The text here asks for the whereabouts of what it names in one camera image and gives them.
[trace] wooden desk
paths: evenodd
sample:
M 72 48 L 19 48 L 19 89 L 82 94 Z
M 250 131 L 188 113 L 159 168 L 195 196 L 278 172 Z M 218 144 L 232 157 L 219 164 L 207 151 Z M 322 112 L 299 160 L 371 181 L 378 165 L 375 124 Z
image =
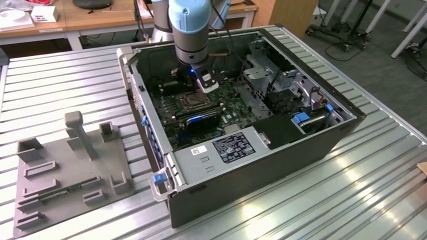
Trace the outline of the wooden desk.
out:
M 35 22 L 35 27 L 0 32 L 0 45 L 67 38 L 68 29 L 63 1 L 56 1 L 54 5 L 59 12 L 58 22 Z
M 1 32 L 0 45 L 67 38 L 72 50 L 82 50 L 82 36 L 139 29 L 134 19 L 134 0 L 114 0 L 111 8 L 95 10 L 91 14 L 90 10 L 76 7 L 72 0 L 56 0 L 55 5 L 60 10 L 58 22 L 36 23 L 36 27 Z M 258 9 L 255 5 L 234 4 L 227 19 L 243 18 L 242 28 L 250 28 Z M 143 23 L 144 28 L 155 27 L 152 18 L 144 18 Z
M 68 28 L 68 41 L 72 50 L 82 50 L 80 37 L 92 34 L 104 34 L 128 30 L 138 30 L 134 18 L 134 0 L 115 0 L 111 8 L 88 10 L 76 7 L 72 0 L 63 0 L 64 14 Z M 242 28 L 252 26 L 254 15 L 258 10 L 255 5 L 244 3 L 230 7 L 227 19 L 243 18 Z M 154 19 L 143 19 L 144 28 L 154 28 Z

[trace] barcode sticker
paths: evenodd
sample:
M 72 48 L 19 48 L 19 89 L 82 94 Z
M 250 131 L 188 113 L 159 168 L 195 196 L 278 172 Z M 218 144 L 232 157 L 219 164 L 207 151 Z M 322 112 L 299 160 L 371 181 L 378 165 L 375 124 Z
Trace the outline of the barcode sticker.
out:
M 64 31 L 62 28 L 51 28 L 51 29 L 43 29 L 39 30 L 40 33 L 52 33 L 52 32 L 60 32 Z

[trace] motherboard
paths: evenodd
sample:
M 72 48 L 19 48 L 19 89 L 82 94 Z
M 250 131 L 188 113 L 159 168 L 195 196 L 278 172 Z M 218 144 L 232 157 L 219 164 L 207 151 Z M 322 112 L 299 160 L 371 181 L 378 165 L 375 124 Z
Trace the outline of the motherboard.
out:
M 208 94 L 187 91 L 151 96 L 151 99 L 175 151 L 227 135 L 256 121 L 231 81 Z

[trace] white box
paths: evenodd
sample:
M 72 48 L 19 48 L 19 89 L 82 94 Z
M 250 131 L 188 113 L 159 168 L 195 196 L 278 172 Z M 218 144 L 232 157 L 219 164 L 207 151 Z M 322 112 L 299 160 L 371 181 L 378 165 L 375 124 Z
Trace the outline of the white box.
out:
M 31 12 L 31 18 L 35 23 L 55 23 L 59 15 L 55 6 L 35 6 Z
M 26 16 L 18 20 L 14 20 L 14 21 L 0 20 L 0 32 L 16 30 L 16 29 L 26 29 L 34 26 L 35 24 L 34 24 L 32 18 L 30 17 L 28 12 L 26 12 Z
M 310 25 L 316 25 L 320 27 L 323 22 L 322 18 L 327 18 L 327 12 L 316 6 L 310 20 Z

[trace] black cable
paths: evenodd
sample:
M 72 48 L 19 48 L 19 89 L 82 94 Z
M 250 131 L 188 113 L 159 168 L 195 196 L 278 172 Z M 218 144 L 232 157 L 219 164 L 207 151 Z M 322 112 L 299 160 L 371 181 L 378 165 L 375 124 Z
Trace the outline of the black cable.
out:
M 427 82 L 427 79 L 424 79 L 423 76 L 420 76 L 420 75 L 411 69 L 408 59 L 410 59 L 410 58 L 407 57 L 407 58 L 406 58 L 406 67 L 407 67 L 407 69 L 411 71 L 411 73 L 412 73 L 416 77 L 419 77 L 419 79 L 422 79 L 424 82 Z
M 422 50 L 424 45 L 427 43 L 427 37 L 420 41 L 420 43 L 418 44 L 418 49 Z
M 246 65 L 247 63 L 243 61 L 242 57 L 240 57 L 240 56 L 238 55 L 238 53 L 236 53 L 234 37 L 232 37 L 232 34 L 230 33 L 228 27 L 226 26 L 226 21 L 224 21 L 222 15 L 220 15 L 220 12 L 219 12 L 219 10 L 218 10 L 216 7 L 215 7 L 214 0 L 211 0 L 211 4 L 212 4 L 212 9 L 214 9 L 214 11 L 215 11 L 215 13 L 216 13 L 216 16 L 218 16 L 218 18 L 219 18 L 219 20 L 220 20 L 220 23 L 222 23 L 223 26 L 224 26 L 224 29 L 226 29 L 227 34 L 228 34 L 228 37 L 230 37 L 230 43 L 231 43 L 232 53 L 234 53 L 234 55 L 236 56 L 236 58 L 239 59 L 239 61 Z
M 324 53 L 326 53 L 326 55 L 327 55 L 331 59 L 334 59 L 334 60 L 336 60 L 336 61 L 339 61 L 339 62 L 347 62 L 347 61 L 350 61 L 351 59 L 354 59 L 355 56 L 358 56 L 358 55 L 363 52 L 363 49 L 362 49 L 355 55 L 352 55 L 350 58 L 347 58 L 347 59 L 338 59 L 338 58 L 335 58 L 335 57 L 332 57 L 332 56 L 330 55 L 328 50 L 330 50 L 331 47 L 336 46 L 336 45 L 340 44 L 340 43 L 342 43 L 342 42 L 338 42 L 338 43 L 334 43 L 331 46 L 328 46 L 328 47 L 324 49 Z
M 323 31 L 323 30 L 320 30 L 320 29 L 316 29 L 316 31 L 320 32 L 323 35 L 327 35 L 327 36 L 330 36 L 330 37 L 334 37 L 334 38 L 339 39 L 342 43 L 346 42 L 346 40 L 344 40 L 342 37 L 339 37 L 339 36 L 328 33 L 327 31 Z
M 88 39 L 98 39 L 102 36 L 102 34 L 98 34 L 98 36 L 86 36 Z
M 411 68 L 411 66 L 410 66 L 410 59 L 412 59 L 412 60 L 416 62 L 416 64 L 422 67 L 422 69 L 424 70 L 424 73 L 427 72 L 424 66 L 423 66 L 422 63 L 414 58 L 412 55 L 408 55 L 408 56 L 406 57 L 406 60 L 404 60 L 407 69 L 411 71 L 411 73 L 412 73 L 416 77 L 419 77 L 419 79 L 422 79 L 424 82 L 427 82 L 427 79 L 426 79 L 422 75 L 419 75 L 419 74 L 412 70 L 412 68 Z
M 318 8 L 319 8 L 319 15 L 320 15 L 320 18 L 322 18 L 320 27 L 322 28 L 327 28 L 326 19 L 323 18 L 323 14 L 322 14 L 320 0 L 319 0 L 319 3 L 318 3 Z
M 144 5 L 146 5 L 146 8 L 147 8 L 147 11 L 148 11 L 148 13 L 150 13 L 151 18 L 154 19 L 155 16 L 154 16 L 154 14 L 152 14 L 152 11 L 151 11 L 151 9 L 150 9 L 150 6 L 148 6 L 146 0 L 142 0 L 142 1 L 144 2 Z
M 272 81 L 271 81 L 271 83 L 270 83 L 268 86 L 267 86 L 266 95 L 272 91 L 272 89 L 274 89 L 274 84 L 276 83 L 280 75 L 282 75 L 282 71 L 278 69 L 278 71 L 275 72 Z
M 424 72 L 427 72 L 426 67 L 422 65 L 422 63 L 416 60 L 416 58 L 414 56 L 411 56 L 411 58 L 414 59 L 414 61 L 416 62 L 416 64 L 420 66 L 420 68 L 424 70 Z
M 348 4 L 350 4 L 351 2 L 352 2 L 352 0 L 348 0 L 348 2 L 346 3 L 344 9 L 342 10 L 340 15 L 339 15 L 339 20 L 342 20 L 342 17 L 343 17 L 343 15 L 344 15 L 346 10 L 347 10 Z
M 91 39 L 87 39 L 87 40 L 88 40 L 90 42 L 92 42 L 92 43 L 95 43 L 95 44 L 100 45 L 102 47 L 106 47 L 106 46 L 110 46 L 110 45 L 114 43 L 115 36 L 116 36 L 116 33 L 114 33 L 114 34 L 112 34 L 112 37 L 111 37 L 110 43 L 108 43 L 107 45 L 100 44 L 99 42 L 96 42 L 96 41 L 94 41 L 94 40 L 91 40 Z
M 142 19 L 142 13 L 140 13 L 140 8 L 139 8 L 139 3 L 138 0 L 134 0 L 134 17 L 135 20 L 138 22 L 138 29 L 140 31 L 142 34 L 142 38 L 148 41 L 148 34 L 146 32 L 146 28 L 144 28 L 144 23 L 143 23 L 143 19 Z

